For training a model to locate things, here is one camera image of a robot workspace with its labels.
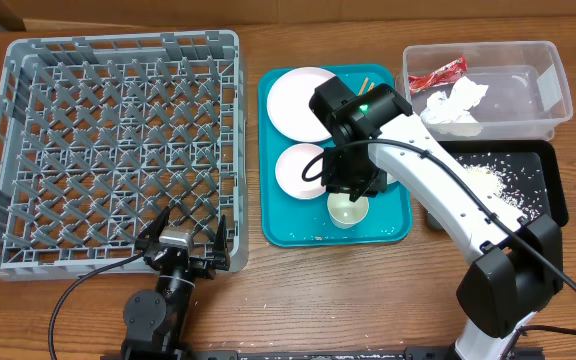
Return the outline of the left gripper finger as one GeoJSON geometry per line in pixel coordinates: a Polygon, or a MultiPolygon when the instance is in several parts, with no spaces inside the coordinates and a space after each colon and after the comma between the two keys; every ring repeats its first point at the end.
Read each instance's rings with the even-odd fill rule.
{"type": "Polygon", "coordinates": [[[213,267],[221,271],[228,271],[230,269],[230,255],[227,245],[226,225],[226,216],[222,215],[218,223],[217,232],[212,246],[213,267]]]}
{"type": "Polygon", "coordinates": [[[159,215],[141,231],[135,241],[136,250],[147,250],[151,244],[158,242],[159,236],[169,223],[170,212],[171,208],[166,206],[159,215]]]}

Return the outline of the white cup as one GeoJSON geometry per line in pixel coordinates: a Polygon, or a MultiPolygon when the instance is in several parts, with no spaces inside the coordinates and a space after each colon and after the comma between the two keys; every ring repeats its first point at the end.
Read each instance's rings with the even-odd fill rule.
{"type": "Polygon", "coordinates": [[[359,197],[351,201],[345,193],[330,193],[327,209],[333,224],[341,229],[351,228],[360,223],[369,212],[369,200],[359,197]]]}

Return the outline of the small pink bowl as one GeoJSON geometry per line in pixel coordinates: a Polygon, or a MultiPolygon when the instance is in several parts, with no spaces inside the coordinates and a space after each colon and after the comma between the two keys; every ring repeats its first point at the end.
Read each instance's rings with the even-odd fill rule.
{"type": "Polygon", "coordinates": [[[302,173],[307,164],[323,149],[309,143],[295,144],[286,149],[278,158],[275,177],[280,188],[298,200],[311,200],[324,194],[325,188],[319,179],[306,182],[302,173]]]}

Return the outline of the white napkin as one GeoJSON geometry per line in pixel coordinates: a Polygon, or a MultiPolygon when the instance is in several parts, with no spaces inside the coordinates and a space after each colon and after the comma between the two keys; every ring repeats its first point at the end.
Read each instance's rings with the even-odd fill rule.
{"type": "Polygon", "coordinates": [[[489,86],[477,84],[468,77],[457,80],[447,95],[445,91],[433,93],[420,117],[426,124],[477,123],[470,110],[486,96],[489,86]]]}

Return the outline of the red snack wrapper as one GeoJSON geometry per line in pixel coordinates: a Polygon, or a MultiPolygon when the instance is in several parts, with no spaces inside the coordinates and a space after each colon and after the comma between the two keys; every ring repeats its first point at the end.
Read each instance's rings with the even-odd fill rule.
{"type": "Polygon", "coordinates": [[[459,57],[454,61],[423,76],[408,76],[409,92],[417,94],[432,87],[453,84],[468,71],[467,61],[459,57]]]}

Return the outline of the pile of white rice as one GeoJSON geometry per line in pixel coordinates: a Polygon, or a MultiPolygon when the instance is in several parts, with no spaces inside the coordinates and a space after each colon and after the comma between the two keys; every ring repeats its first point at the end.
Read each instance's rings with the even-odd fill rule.
{"type": "Polygon", "coordinates": [[[486,191],[529,220],[551,214],[539,156],[534,152],[456,153],[455,159],[486,191]]]}

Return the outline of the grey bowl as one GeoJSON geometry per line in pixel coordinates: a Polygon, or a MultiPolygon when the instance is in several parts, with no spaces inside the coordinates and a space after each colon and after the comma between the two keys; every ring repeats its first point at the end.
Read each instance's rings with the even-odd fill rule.
{"type": "Polygon", "coordinates": [[[396,181],[397,181],[397,179],[394,176],[392,176],[391,174],[387,175],[387,184],[388,185],[395,183],[396,181]]]}

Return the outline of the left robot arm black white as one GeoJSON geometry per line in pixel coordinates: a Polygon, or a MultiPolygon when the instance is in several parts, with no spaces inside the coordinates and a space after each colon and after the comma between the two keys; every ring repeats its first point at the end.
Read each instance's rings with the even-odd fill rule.
{"type": "Polygon", "coordinates": [[[200,257],[192,254],[193,236],[169,225],[170,213],[165,207],[136,240],[136,249],[158,278],[154,289],[135,293],[124,306],[122,359],[186,359],[189,350],[180,338],[195,281],[212,280],[217,271],[230,267],[225,217],[218,222],[209,254],[200,257]]]}

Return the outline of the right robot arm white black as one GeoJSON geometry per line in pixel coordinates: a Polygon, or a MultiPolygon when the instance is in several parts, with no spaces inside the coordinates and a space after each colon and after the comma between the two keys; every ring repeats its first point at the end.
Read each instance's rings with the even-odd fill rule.
{"type": "Polygon", "coordinates": [[[381,84],[358,96],[338,77],[316,86],[309,108],[332,135],[316,180],[351,201],[394,177],[439,221],[469,269],[457,289],[468,317],[451,359],[504,359],[528,322],[563,287],[562,231],[476,185],[412,106],[381,84]]]}

